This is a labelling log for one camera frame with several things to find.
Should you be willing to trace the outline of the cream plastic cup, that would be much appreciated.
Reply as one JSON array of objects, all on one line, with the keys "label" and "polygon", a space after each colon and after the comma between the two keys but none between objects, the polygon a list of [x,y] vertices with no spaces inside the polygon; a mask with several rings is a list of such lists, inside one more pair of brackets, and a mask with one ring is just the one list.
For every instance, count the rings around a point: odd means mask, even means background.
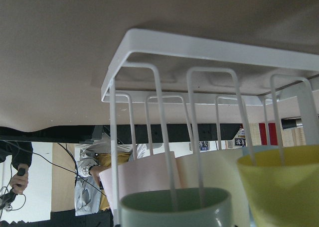
[{"label": "cream plastic cup", "polygon": [[[225,149],[202,152],[203,183],[205,187],[222,188],[231,193],[233,221],[238,227],[249,227],[249,205],[237,168],[237,160],[243,156],[242,149]],[[198,170],[195,156],[176,158],[181,186],[198,186]]]}]

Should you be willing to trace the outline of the pink plastic cup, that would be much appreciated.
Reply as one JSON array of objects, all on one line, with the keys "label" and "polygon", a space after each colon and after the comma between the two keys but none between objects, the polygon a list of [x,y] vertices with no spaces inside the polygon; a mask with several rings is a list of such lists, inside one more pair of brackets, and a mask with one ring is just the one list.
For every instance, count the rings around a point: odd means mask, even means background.
[{"label": "pink plastic cup", "polygon": [[[174,152],[170,152],[175,187],[181,188]],[[113,212],[112,169],[99,173],[101,183]],[[169,176],[166,167],[165,153],[143,157],[118,166],[119,199],[125,195],[157,190],[169,190]]]}]

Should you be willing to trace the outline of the green plastic cup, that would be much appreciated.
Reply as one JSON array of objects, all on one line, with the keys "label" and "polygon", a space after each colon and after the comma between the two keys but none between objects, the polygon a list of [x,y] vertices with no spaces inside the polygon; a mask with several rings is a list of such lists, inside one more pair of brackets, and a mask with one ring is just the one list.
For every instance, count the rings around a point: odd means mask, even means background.
[{"label": "green plastic cup", "polygon": [[221,188],[204,188],[204,206],[198,188],[177,189],[177,201],[169,190],[126,195],[120,201],[123,227],[233,227],[231,194]]}]

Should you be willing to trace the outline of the yellow plastic cup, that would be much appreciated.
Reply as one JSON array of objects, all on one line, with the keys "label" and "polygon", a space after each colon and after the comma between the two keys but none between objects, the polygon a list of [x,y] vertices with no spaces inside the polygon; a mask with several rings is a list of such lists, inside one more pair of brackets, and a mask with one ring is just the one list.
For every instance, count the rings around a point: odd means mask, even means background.
[{"label": "yellow plastic cup", "polygon": [[241,181],[258,227],[319,225],[319,147],[285,147],[285,165],[277,149],[237,160]]}]

